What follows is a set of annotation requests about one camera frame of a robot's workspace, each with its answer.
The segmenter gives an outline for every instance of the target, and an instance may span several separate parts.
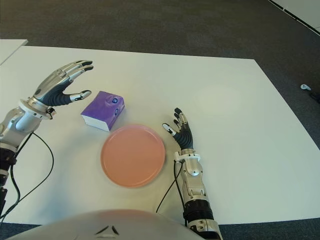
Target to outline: gray carpet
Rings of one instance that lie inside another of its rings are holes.
[[[0,0],[0,37],[30,46],[255,59],[320,147],[320,37],[267,0]],[[225,240],[320,239],[320,219],[222,225]],[[4,224],[10,236],[28,226]]]

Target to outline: white surface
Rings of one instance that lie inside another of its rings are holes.
[[[0,119],[53,70],[81,59],[93,60],[94,69],[66,92],[90,89],[92,95],[56,107],[54,119],[42,121],[36,132],[54,152],[54,171],[6,222],[47,224],[100,209],[155,211],[173,180],[178,145],[162,123],[174,125],[177,106],[189,120],[219,224],[320,217],[320,151],[252,59],[23,46],[0,67]],[[147,186],[124,188],[105,176],[100,151],[109,133],[87,126],[80,116],[99,91],[124,97],[126,108],[111,132],[144,124],[162,137],[166,162]],[[32,137],[15,166],[22,195],[42,180],[50,164],[48,150]],[[6,208],[16,200],[7,182]],[[159,211],[183,222],[175,187]]]
[[[27,42],[26,39],[0,39],[0,65]]]
[[[273,0],[290,13],[316,28],[320,26],[320,0]]]
[[[90,117],[90,116],[85,116],[85,115],[81,115],[83,117],[83,120],[85,121],[86,124],[104,130],[106,132],[109,132],[109,127],[107,126],[107,123],[105,121],[101,121],[99,119]]]

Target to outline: tissue box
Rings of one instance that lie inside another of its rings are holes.
[[[81,115],[86,124],[108,132],[124,108],[122,96],[100,91]]]

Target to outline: robotic hand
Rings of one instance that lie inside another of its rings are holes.
[[[174,153],[174,161],[182,164],[183,217],[188,222],[187,227],[199,236],[205,239],[222,240],[202,182],[203,168],[199,163],[200,155],[194,150],[193,137],[187,118],[179,108],[174,109],[174,112],[177,119],[173,121],[179,131],[175,131],[167,123],[163,123],[162,126],[181,148],[181,153]]]
[[[12,109],[0,123],[0,213],[4,207],[7,190],[3,188],[8,178],[10,166],[16,163],[16,153],[23,139],[34,132],[42,119],[52,119],[54,106],[67,105],[85,99],[91,91],[75,94],[63,91],[84,72],[93,69],[92,61],[71,62],[51,73],[27,101],[20,100],[19,107]]]

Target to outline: black cable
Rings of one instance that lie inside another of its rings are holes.
[[[32,132],[29,134],[29,136],[26,138],[26,140],[23,142],[23,144],[21,145],[21,147],[19,148],[19,150],[15,153],[14,155],[14,158],[16,159],[17,156],[19,155],[19,153],[21,152],[21,150],[24,148],[24,146],[26,145],[26,143],[29,141],[29,139],[31,138],[31,135],[32,135]],[[2,225],[2,223],[4,222],[5,220],[5,217],[17,206],[17,204],[19,203],[20,201],[20,190],[19,190],[19,187],[16,183],[16,180],[14,178],[14,165],[11,165],[10,166],[10,177],[11,177],[11,181],[13,183],[13,186],[16,190],[16,194],[17,194],[17,197],[16,197],[16,201],[14,204],[12,204],[8,209],[7,211],[2,215],[0,216],[0,219],[2,219],[2,221],[0,222],[0,227]]]
[[[47,176],[46,176],[37,186],[35,186],[35,187],[34,187],[32,190],[30,190],[26,195],[24,195],[24,197],[19,200],[19,203],[20,203],[24,198],[26,198],[26,196],[28,196],[30,193],[32,193],[34,190],[36,190],[36,188],[39,187],[45,180],[47,180],[47,178],[50,176],[52,170],[54,169],[54,165],[55,165],[55,157],[54,157],[54,154],[53,154],[51,148],[50,148],[50,147],[48,146],[48,144],[47,144],[41,137],[39,137],[37,134],[35,134],[34,132],[33,132],[32,134],[35,135],[36,137],[38,137],[38,138],[46,145],[46,147],[49,149],[50,154],[51,154],[51,157],[52,157],[52,164],[51,164],[51,169],[50,169],[49,173],[47,174]]]
[[[18,185],[14,179],[14,175],[13,175],[13,166],[11,166],[11,169],[10,169],[10,175],[11,175],[11,179],[12,179],[12,183],[18,193],[18,198],[17,198],[17,201],[11,206],[8,208],[8,210],[2,215],[0,216],[0,219],[2,219],[1,223],[4,221],[5,217],[18,205],[18,203],[20,203],[23,199],[25,199],[29,194],[31,194],[36,188],[38,188],[45,180],[47,180],[47,178],[50,176],[53,168],[54,168],[54,164],[55,164],[55,158],[54,158],[54,154],[51,150],[51,148],[48,146],[48,144],[41,138],[39,137],[37,134],[35,134],[34,132],[30,133],[30,135],[28,136],[28,138],[24,141],[24,143],[22,144],[21,148],[19,149],[19,151],[17,152],[17,154],[15,156],[17,156],[19,154],[19,152],[21,151],[21,149],[25,146],[25,144],[27,143],[27,141],[29,140],[30,136],[31,135],[35,135],[36,137],[38,137],[45,145],[46,147],[49,149],[50,153],[51,153],[51,157],[52,157],[52,165],[51,165],[51,169],[49,171],[49,173],[47,174],[47,176],[37,185],[35,186],[32,190],[30,190],[26,195],[23,196],[23,198],[20,199],[20,191],[19,191],[19,188],[18,188]]]
[[[176,184],[176,188],[178,189],[178,192],[179,192],[179,195],[180,195],[183,211],[185,211],[186,207],[185,207],[185,203],[184,203],[184,198],[182,197],[182,194],[181,194],[181,191],[180,191],[180,187],[179,187],[179,184],[178,184],[178,181],[177,181],[177,176],[176,176],[176,162],[174,162],[174,164],[173,164],[173,175],[174,175],[174,181],[175,181],[175,184]]]
[[[0,227],[1,227],[2,223],[4,222],[6,216],[17,206],[17,204],[20,201],[21,194],[20,194],[19,187],[18,187],[16,180],[15,180],[15,177],[14,177],[14,165],[10,166],[10,177],[11,177],[11,181],[13,183],[13,186],[16,190],[17,197],[16,197],[15,203],[11,207],[8,208],[8,210],[5,212],[5,214],[3,216],[1,216],[2,221],[0,222]]]
[[[177,175],[176,177],[179,177],[179,174],[180,174],[180,172],[181,172],[181,169],[182,169],[182,164],[181,164],[180,170],[179,170],[179,172],[178,172],[178,175]],[[158,207],[156,208],[156,211],[155,211],[156,213],[158,212],[158,210],[159,210],[159,208],[160,208],[160,206],[161,206],[162,202],[165,200],[165,198],[166,198],[166,196],[167,196],[168,192],[170,191],[170,189],[171,189],[171,187],[173,186],[173,184],[174,184],[174,183],[175,183],[175,180],[173,180],[173,182],[171,183],[170,187],[169,187],[169,188],[168,188],[168,190],[165,192],[165,194],[164,194],[164,196],[163,196],[163,198],[162,198],[161,202],[159,203]]]
[[[29,139],[32,136],[32,132],[29,134],[29,136],[26,138],[26,140],[23,142],[23,144],[21,145],[21,147],[19,148],[19,150],[16,152],[16,154],[14,155],[15,158],[18,157],[19,153],[21,152],[21,150],[24,148],[24,146],[26,145],[26,143],[29,141]]]

